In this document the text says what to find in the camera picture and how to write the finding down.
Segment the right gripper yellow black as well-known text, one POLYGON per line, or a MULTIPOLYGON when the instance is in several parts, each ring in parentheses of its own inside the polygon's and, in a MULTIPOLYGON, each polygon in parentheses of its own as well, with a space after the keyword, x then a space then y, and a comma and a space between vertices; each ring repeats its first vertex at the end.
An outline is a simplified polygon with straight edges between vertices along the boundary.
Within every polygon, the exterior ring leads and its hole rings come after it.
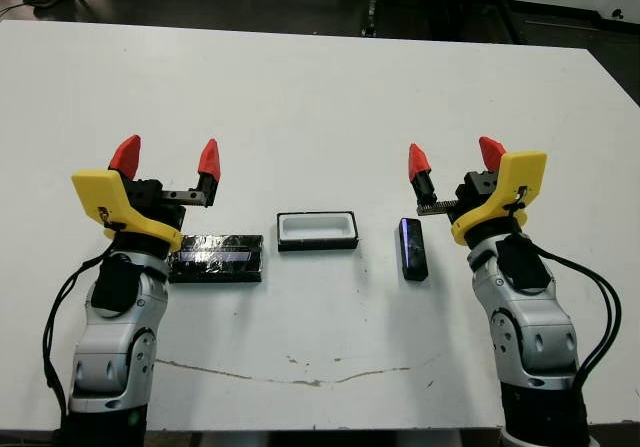
POLYGON ((487 171, 466 173, 456 188, 456 198, 447 201, 437 199, 424 151, 416 143, 409 147, 408 175, 417 214, 447 216, 457 243, 476 243, 478 229, 521 230, 528 220, 526 209, 542 187, 545 153, 506 153, 500 142, 488 136, 479 138, 479 146, 487 171))

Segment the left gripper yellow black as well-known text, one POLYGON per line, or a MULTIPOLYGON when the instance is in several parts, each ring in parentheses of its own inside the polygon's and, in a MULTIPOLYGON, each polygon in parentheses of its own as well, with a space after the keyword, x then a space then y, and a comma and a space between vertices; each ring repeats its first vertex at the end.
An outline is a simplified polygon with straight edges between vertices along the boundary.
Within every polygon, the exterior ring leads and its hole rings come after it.
POLYGON ((218 143, 210 139, 199 164, 196 189, 165 190, 156 179, 134 180, 141 138, 132 135, 116 149, 109 170, 80 170, 71 177, 86 215, 113 240, 118 234, 141 234, 169 245, 182 243, 187 206, 212 206, 221 177, 218 143))

